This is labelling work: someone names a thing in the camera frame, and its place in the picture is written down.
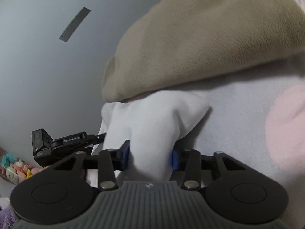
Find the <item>white sweatshirt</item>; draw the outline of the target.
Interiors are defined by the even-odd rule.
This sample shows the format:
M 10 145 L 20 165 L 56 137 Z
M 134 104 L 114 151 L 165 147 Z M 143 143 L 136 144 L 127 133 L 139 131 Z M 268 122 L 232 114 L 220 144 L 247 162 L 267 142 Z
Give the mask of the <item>white sweatshirt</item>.
M 128 103 L 106 103 L 102 107 L 99 132 L 103 143 L 93 147 L 97 155 L 130 142 L 128 168 L 116 172 L 123 181 L 168 181 L 172 174 L 171 154 L 209 109 L 205 95 L 181 90 L 161 90 Z

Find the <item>grey wall plate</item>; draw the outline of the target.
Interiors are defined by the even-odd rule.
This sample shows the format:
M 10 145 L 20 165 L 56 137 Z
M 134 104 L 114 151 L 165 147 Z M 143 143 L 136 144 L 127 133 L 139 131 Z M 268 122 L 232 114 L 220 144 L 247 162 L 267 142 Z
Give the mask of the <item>grey wall plate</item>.
M 62 32 L 59 37 L 59 40 L 67 42 L 90 12 L 90 9 L 83 7 Z

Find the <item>colourful toy pile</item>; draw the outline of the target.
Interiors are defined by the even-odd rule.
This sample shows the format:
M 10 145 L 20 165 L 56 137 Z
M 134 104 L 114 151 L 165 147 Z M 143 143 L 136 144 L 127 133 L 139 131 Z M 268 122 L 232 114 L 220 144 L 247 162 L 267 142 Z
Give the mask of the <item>colourful toy pile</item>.
M 48 166 L 35 168 L 1 147 L 1 177 L 15 185 L 36 175 Z

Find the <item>grey pink polka-dot bedspread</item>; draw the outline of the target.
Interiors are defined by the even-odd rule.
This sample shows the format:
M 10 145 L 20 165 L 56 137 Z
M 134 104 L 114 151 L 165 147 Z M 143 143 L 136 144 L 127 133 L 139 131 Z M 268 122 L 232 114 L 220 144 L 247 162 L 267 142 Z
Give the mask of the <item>grey pink polka-dot bedspread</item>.
M 304 9 L 296 0 L 196 0 L 206 95 L 195 148 L 212 181 L 204 228 L 304 226 Z

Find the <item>pink fuzzy rug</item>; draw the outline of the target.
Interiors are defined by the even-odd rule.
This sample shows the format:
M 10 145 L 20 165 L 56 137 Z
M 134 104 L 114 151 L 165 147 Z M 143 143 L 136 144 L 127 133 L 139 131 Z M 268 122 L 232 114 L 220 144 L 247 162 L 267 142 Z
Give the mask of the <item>pink fuzzy rug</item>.
M 10 205 L 1 207 L 0 211 L 0 229 L 13 228 L 19 222 L 18 217 L 14 213 Z

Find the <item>folded beige garment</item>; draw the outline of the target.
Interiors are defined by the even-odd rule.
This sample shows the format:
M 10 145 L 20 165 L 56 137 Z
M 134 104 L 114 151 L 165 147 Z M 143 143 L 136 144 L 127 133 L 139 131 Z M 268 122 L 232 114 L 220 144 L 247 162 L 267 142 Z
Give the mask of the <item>folded beige garment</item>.
M 304 10 L 295 0 L 161 0 L 119 41 L 102 97 L 122 101 L 303 50 Z

